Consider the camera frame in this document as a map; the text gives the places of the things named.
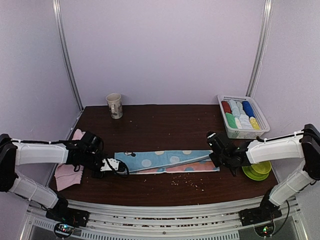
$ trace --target white wall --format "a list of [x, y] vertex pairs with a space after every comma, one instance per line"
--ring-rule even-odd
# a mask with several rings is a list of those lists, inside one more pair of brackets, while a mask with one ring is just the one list
[[[0, 0], [0, 134], [65, 139], [78, 115], [64, 67], [52, 1]], [[20, 170], [45, 183], [52, 164]], [[0, 193], [0, 238], [18, 239], [28, 203]]]
[[[320, 1], [276, 0], [271, 32], [255, 99], [267, 117], [267, 137], [281, 136], [313, 123], [320, 129]], [[275, 161], [281, 180], [299, 160]], [[320, 184], [298, 195], [312, 240], [319, 239]]]
[[82, 102], [217, 104], [246, 94], [264, 0], [64, 0]]

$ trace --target brown table surface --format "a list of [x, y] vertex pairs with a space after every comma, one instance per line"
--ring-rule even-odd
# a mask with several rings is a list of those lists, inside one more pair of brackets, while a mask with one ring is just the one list
[[[129, 105], [114, 120], [106, 106], [86, 107], [76, 128], [91, 131], [104, 140], [105, 152], [161, 150], [209, 150], [208, 131], [225, 131], [218, 105]], [[185, 206], [212, 204], [262, 196], [277, 184], [273, 174], [253, 181], [241, 169], [236, 177], [220, 172], [107, 175], [92, 178], [85, 169], [81, 184], [61, 191], [76, 201], [122, 206]], [[56, 189], [53, 178], [50, 184]]]

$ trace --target plastic basket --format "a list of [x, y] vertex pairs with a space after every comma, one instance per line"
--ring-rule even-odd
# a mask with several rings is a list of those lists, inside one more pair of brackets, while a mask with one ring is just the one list
[[[263, 115], [261, 109], [259, 108], [258, 104], [256, 103], [255, 100], [253, 100], [249, 96], [226, 96], [226, 95], [218, 95], [218, 101], [220, 105], [220, 111], [221, 115], [223, 117], [223, 122], [226, 130], [226, 134], [228, 135], [228, 138], [230, 139], [255, 139], [257, 137], [262, 136], [262, 134], [267, 133], [270, 131], [270, 126]], [[237, 129], [237, 128], [232, 128], [229, 126], [227, 122], [227, 118], [225, 115], [224, 108], [222, 107], [222, 101], [230, 101], [230, 100], [235, 100], [236, 102], [243, 102], [243, 101], [248, 101], [253, 109], [253, 113], [255, 116], [255, 119], [257, 123], [259, 124], [259, 127], [261, 130], [251, 130], [251, 129]]]

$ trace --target red rolled towel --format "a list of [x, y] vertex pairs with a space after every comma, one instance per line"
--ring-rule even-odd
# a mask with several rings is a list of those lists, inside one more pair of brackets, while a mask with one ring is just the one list
[[226, 114], [226, 113], [231, 114], [231, 108], [230, 108], [229, 103], [228, 103], [227, 101], [222, 101], [221, 104], [222, 104], [224, 113], [225, 113], [225, 114]]

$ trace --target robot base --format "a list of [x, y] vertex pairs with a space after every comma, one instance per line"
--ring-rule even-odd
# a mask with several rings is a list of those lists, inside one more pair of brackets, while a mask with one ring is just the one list
[[[69, 214], [72, 216], [68, 220], [64, 220], [63, 223], [73, 227], [86, 227], [89, 219], [89, 212], [79, 209], [67, 208]], [[61, 218], [56, 217], [50, 211], [47, 211], [45, 217], [58, 222], [61, 222]]]
[[264, 211], [261, 207], [244, 209], [239, 212], [242, 226], [252, 224], [259, 224], [272, 219], [280, 218], [282, 216], [281, 210], [274, 210], [273, 212]]

